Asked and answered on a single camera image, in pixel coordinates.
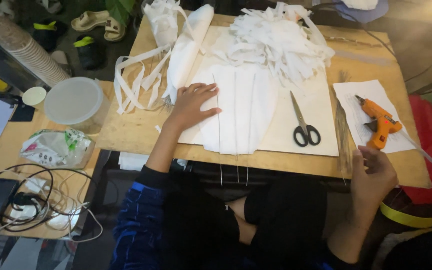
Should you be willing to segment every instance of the beige sandal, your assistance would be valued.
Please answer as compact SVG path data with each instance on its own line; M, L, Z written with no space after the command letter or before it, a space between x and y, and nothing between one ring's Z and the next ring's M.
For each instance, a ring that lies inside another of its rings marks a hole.
M95 27L106 25L109 16L110 13L107 10L98 12L85 11L79 18L71 21L71 26L78 32L91 31Z
M119 41L126 34L126 27L122 26L121 23L116 21L113 17L108 17L105 29L104 39L107 41Z

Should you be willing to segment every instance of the black shoe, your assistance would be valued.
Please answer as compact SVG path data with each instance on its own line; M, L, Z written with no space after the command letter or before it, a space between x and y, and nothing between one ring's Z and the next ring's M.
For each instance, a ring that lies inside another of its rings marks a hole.
M68 30L67 25L53 19L45 19L39 23L34 23L33 27L33 39L47 52L51 52L56 48L58 38Z
M106 61L102 47L87 34L80 35L74 46L78 50L79 62L83 69L96 69Z

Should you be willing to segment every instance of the hand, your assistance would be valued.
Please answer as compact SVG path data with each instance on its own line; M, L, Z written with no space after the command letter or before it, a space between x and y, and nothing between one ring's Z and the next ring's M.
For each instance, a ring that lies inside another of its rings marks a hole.
M351 180L353 211L355 215L374 217L385 196L398 184L398 176L384 152L361 145L357 148L353 151Z
M219 114L221 109L218 107L201 111L201 105L218 94L219 89L217 87L214 91L210 91L215 87L216 83L210 85L193 83L189 87L178 89L176 104L174 104L173 111L165 124L172 125L183 132L208 117Z

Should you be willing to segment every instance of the wooden table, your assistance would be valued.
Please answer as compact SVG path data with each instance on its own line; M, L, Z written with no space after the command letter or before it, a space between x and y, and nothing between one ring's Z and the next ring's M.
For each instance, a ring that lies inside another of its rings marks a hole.
M215 14L212 26L229 26L234 21L233 16ZM182 16L178 16L178 25L181 30L183 25ZM378 41L366 34L363 30L336 28L330 26L319 26L321 33L328 37L345 37L346 39L378 44ZM386 33L374 34L384 42L389 42ZM357 53L365 56L384 58L389 61L388 66L365 63L359 60L334 56L331 59L331 67L326 69L328 84L331 86L337 83L339 71L348 71L352 82L363 82L378 79L386 90L388 98L393 102L398 112L399 118L406 126L409 135L419 142L416 127L411 111L408 95L406 92L403 76L399 69L396 59L384 47L369 47L357 45L353 42L328 41L328 45L334 50ZM156 42L151 32L149 21L143 18L138 35L131 49L130 56L136 56L156 48ZM158 64L160 59L157 56L143 61L147 76ZM141 70L141 64L136 63L127 67L123 72L123 78L132 85L132 81ZM159 86L159 96L166 89L166 73L162 70L162 82ZM151 91L140 91L139 101L146 105L150 98ZM149 154L153 149L158 138L156 125L162 126L169 113L161 108L162 102L153 110L135 109L129 114L117 114L118 103L116 99L112 101L108 116L96 146L102 149L125 151L138 154ZM336 98L332 96L333 114L336 109ZM350 139L352 149L355 145ZM429 174L426 169L424 158L417 150L408 150L389 154L389 159L393 163L399 177L399 183L404 186L412 187L431 187ZM223 163L230 165L249 166L254 168L295 172L310 175L322 175L341 177L338 169L337 157L315 156L292 153L281 153L271 151L256 151L248 157L240 155L238 159L231 155L219 155L216 152L204 150L202 145L178 144L174 155L178 159L201 161L209 163Z
M101 86L105 95L111 100L111 98L114 96L112 82L101 81ZM46 118L43 113L39 113L38 111L34 113L32 122L8 122L0 136L0 171L13 165L31 163L29 160L23 157L19 157L19 151L21 150L23 142L25 142L34 132L41 129L65 130L66 127L66 125L56 124L55 122L48 120L48 118ZM84 168L84 171L89 176L93 175L99 152L100 149L95 147L88 164ZM18 168L18 172L20 172L21 175L24 176L28 176L29 174L38 172L40 170L41 168L36 166L24 166ZM72 172L61 170L52 172L52 174L54 175L54 185L57 186L60 181L70 176ZM8 172L3 173L2 175L0 175L0 177L20 180L14 174ZM41 174L38 175L38 178L49 179L49 176L47 174ZM84 187L82 188L81 195L79 197L82 201L84 200L89 187L89 181L86 181L86 177L82 175L74 174L70 178L68 178L68 180L62 186L62 192L67 196L75 199L78 191L81 189L81 186L83 184ZM51 195L51 199L55 200L55 196L56 195ZM1 234L9 236L26 236L34 238L56 239L67 235L68 229L54 230L46 224L41 224L31 230L23 232L12 233L6 230L2 230Z

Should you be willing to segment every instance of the plastic bag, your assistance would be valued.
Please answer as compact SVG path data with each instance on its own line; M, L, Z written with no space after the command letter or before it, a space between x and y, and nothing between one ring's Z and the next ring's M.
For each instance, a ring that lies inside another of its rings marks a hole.
M19 156L48 168L83 169L95 143L83 132L40 130L22 144Z

